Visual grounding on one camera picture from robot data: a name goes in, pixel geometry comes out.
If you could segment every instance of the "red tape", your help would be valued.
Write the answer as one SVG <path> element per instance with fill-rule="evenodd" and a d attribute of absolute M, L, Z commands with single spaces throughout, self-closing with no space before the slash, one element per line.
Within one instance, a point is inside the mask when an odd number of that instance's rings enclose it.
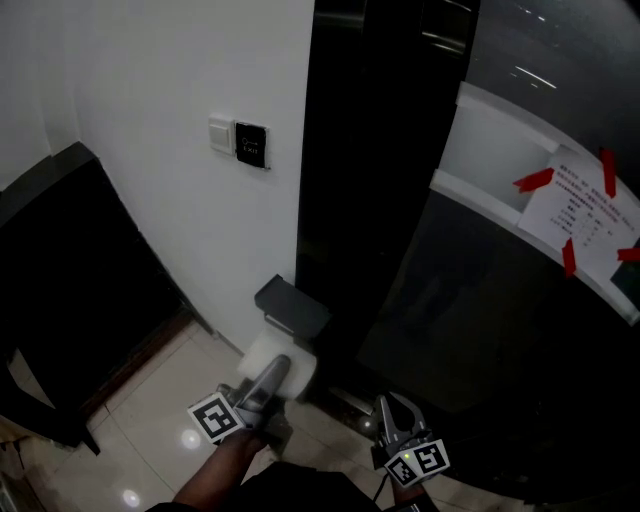
<path fill-rule="evenodd" d="M 573 240 L 569 238 L 562 248 L 562 259 L 564 260 L 564 275 L 568 279 L 576 272 L 576 256 L 573 252 Z"/>
<path fill-rule="evenodd" d="M 604 191 L 610 198 L 616 197 L 616 164 L 613 151 L 600 148 L 600 162 L 604 171 Z"/>
<path fill-rule="evenodd" d="M 553 178 L 553 167 L 549 167 L 544 171 L 535 172 L 533 174 L 529 174 L 529 176 L 525 176 L 521 180 L 514 181 L 513 184 L 517 187 L 520 187 L 520 193 L 523 192 L 531 192 L 540 187 L 544 187 L 551 183 L 551 179 Z"/>
<path fill-rule="evenodd" d="M 640 261 L 640 248 L 618 249 L 618 261 Z"/>

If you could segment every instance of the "tile floor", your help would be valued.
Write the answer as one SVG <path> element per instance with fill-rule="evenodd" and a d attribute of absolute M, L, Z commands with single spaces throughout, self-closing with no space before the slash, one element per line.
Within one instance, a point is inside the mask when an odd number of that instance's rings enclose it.
<path fill-rule="evenodd" d="M 186 408 L 220 382 L 238 384 L 235 368 L 239 361 L 234 349 L 192 324 L 90 419 L 89 428 L 102 450 L 100 456 L 95 457 L 84 445 L 71 450 L 28 438 L 20 443 L 25 470 L 21 470 L 12 447 L 0 451 L 0 469 L 26 478 L 49 512 L 128 511 L 125 491 L 139 496 L 139 510 L 169 501 L 214 450 L 204 441 L 198 444 L 199 436 Z M 23 389 L 48 401 L 24 359 L 18 355 L 10 369 Z M 382 473 L 371 466 L 367 439 L 309 404 L 289 403 L 287 417 L 294 434 L 284 460 L 341 471 L 365 494 L 375 494 Z M 273 454 L 263 450 L 247 478 L 273 460 Z M 442 511 L 527 510 L 522 502 L 444 476 L 430 480 L 426 488 Z M 378 505 L 385 509 L 392 504 L 387 483 Z"/>

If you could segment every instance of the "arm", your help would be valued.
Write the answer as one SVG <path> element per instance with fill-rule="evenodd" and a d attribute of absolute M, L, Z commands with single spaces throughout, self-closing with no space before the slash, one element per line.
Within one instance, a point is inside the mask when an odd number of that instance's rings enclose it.
<path fill-rule="evenodd" d="M 249 430 L 230 435 L 180 489 L 173 502 L 189 505 L 199 512 L 219 510 L 242 483 L 253 457 L 262 448 L 264 443 Z"/>

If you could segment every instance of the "paper notice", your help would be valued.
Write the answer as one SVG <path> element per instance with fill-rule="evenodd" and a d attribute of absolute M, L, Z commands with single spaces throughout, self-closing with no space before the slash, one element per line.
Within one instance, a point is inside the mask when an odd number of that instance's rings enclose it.
<path fill-rule="evenodd" d="M 620 266 L 618 249 L 640 238 L 640 207 L 622 187 L 608 197 L 602 168 L 566 147 L 549 167 L 551 183 L 533 193 L 518 227 L 558 252 L 571 237 L 577 268 L 597 283 L 609 281 Z"/>

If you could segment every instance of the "sleeve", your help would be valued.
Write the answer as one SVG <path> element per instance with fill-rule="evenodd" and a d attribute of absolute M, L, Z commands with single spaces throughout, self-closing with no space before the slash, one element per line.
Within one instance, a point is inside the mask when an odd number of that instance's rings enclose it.
<path fill-rule="evenodd" d="M 198 512 L 198 510 L 182 503 L 159 503 L 147 512 Z"/>

